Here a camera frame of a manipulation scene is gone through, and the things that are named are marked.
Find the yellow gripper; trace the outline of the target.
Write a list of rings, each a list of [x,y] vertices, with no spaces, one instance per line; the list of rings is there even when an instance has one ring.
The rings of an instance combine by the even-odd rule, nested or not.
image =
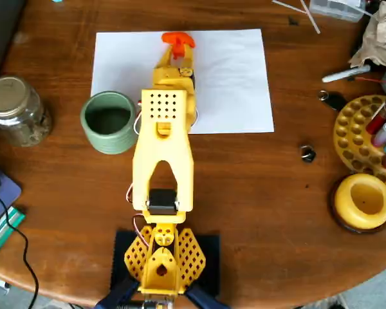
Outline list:
[[[184,57],[181,68],[172,66],[172,47],[168,47],[158,61],[152,76],[154,89],[184,89],[195,94],[194,49],[184,45]]]

